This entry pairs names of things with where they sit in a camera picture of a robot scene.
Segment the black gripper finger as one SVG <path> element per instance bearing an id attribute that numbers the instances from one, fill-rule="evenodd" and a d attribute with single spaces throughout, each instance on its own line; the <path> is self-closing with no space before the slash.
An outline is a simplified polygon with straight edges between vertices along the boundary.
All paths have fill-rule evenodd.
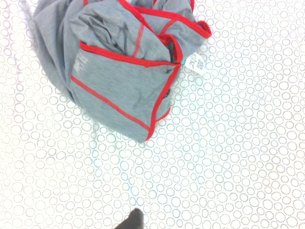
<path id="1" fill-rule="evenodd" d="M 115 229 L 144 229 L 143 212 L 135 208 Z"/>

